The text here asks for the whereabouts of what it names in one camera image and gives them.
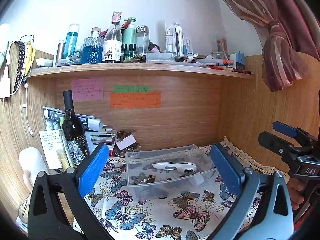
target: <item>orange sticky note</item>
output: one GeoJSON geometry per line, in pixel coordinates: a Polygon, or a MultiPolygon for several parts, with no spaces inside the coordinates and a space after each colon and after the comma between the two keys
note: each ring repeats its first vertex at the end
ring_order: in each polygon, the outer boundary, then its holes
{"type": "Polygon", "coordinates": [[[110,93],[110,108],[161,107],[161,92],[110,93]]]}

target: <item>wooden shelf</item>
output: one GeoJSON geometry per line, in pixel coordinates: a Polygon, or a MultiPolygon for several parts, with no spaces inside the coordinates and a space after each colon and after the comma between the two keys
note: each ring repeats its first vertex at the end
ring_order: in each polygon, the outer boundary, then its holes
{"type": "Polygon", "coordinates": [[[179,77],[212,77],[227,76],[245,79],[255,79],[253,75],[235,73],[209,68],[149,64],[149,63],[101,63],[91,65],[72,65],[51,68],[32,69],[29,78],[72,78],[79,76],[179,76],[179,77]]]}

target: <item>pink curtain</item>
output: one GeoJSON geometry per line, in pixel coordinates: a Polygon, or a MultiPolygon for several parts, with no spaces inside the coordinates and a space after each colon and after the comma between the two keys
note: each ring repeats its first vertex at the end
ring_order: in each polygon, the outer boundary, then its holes
{"type": "Polygon", "coordinates": [[[308,66],[297,52],[307,53],[320,60],[316,45],[317,42],[320,44],[319,25],[315,24],[317,21],[312,19],[303,0],[224,2],[236,16],[256,27],[263,46],[262,76],[271,91],[292,86],[294,80],[308,75],[308,66]],[[303,16],[308,17],[308,24],[303,16]]]}

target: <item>finger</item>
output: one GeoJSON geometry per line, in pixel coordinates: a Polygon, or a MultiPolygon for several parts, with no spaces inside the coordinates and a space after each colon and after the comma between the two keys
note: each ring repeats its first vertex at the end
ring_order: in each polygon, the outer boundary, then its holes
{"type": "Polygon", "coordinates": [[[296,178],[290,178],[288,185],[298,191],[303,190],[303,187],[304,187],[304,184],[296,178]]]}
{"type": "Polygon", "coordinates": [[[297,210],[299,208],[299,204],[292,202],[291,200],[292,210],[297,210]]]}
{"type": "Polygon", "coordinates": [[[289,187],[288,188],[288,191],[289,191],[289,195],[290,195],[290,199],[297,203],[297,204],[301,204],[304,200],[304,197],[301,196],[298,191],[296,191],[294,188],[292,187],[289,187]]]}

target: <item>handwritten note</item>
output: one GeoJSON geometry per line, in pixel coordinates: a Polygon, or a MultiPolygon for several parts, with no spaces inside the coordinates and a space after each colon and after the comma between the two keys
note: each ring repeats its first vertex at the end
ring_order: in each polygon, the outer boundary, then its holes
{"type": "Polygon", "coordinates": [[[128,93],[128,92],[150,92],[149,86],[122,86],[114,85],[113,92],[115,93],[128,93]]]}
{"type": "Polygon", "coordinates": [[[73,101],[102,100],[103,81],[99,78],[76,79],[72,81],[73,101]]]}
{"type": "Polygon", "coordinates": [[[39,132],[44,156],[50,170],[62,168],[57,154],[57,150],[64,150],[59,132],[60,130],[39,132]]]}
{"type": "Polygon", "coordinates": [[[110,93],[110,108],[161,107],[161,92],[110,93]]]}

